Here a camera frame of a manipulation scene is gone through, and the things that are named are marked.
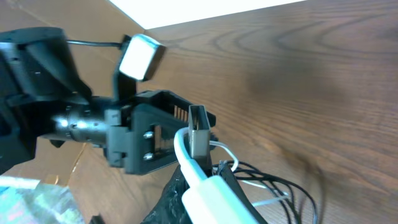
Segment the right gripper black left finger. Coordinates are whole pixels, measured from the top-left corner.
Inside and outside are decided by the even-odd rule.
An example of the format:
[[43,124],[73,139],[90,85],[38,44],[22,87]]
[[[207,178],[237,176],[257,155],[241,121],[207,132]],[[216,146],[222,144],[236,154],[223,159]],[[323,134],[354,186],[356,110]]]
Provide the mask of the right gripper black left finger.
[[165,185],[159,201],[141,224],[189,224],[190,217],[182,202],[182,196],[187,189],[185,177],[180,166],[177,166]]

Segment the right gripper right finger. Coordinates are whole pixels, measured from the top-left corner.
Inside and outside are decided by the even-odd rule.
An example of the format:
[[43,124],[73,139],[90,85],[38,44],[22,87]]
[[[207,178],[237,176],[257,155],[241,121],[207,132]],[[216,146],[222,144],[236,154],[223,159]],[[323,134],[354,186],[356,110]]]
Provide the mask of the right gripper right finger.
[[245,208],[251,213],[251,215],[260,224],[267,224],[261,214],[254,208],[249,199],[246,197],[243,189],[241,188],[238,180],[235,178],[233,171],[231,170],[227,161],[220,161],[217,165],[217,174],[220,175],[226,183],[229,185],[231,190],[236,194],[238,199],[243,203]]

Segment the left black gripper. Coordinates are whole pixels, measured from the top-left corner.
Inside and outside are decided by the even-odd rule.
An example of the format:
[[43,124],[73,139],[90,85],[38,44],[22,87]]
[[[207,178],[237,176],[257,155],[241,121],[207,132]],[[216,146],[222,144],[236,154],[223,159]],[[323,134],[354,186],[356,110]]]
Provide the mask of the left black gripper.
[[112,103],[104,111],[108,164],[127,174],[148,174],[176,162],[174,136],[188,126],[191,105],[169,90]]

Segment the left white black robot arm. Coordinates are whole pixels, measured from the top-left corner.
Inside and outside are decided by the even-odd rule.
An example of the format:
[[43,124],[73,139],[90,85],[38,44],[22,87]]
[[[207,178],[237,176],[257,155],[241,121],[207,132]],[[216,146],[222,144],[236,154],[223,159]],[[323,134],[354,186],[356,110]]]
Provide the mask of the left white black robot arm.
[[34,159],[38,138],[102,148],[111,167],[144,175],[177,161],[175,133],[193,103],[168,90],[138,92],[165,54],[153,38],[125,35],[112,75],[113,95],[95,96],[79,77],[63,29],[1,33],[1,172]]

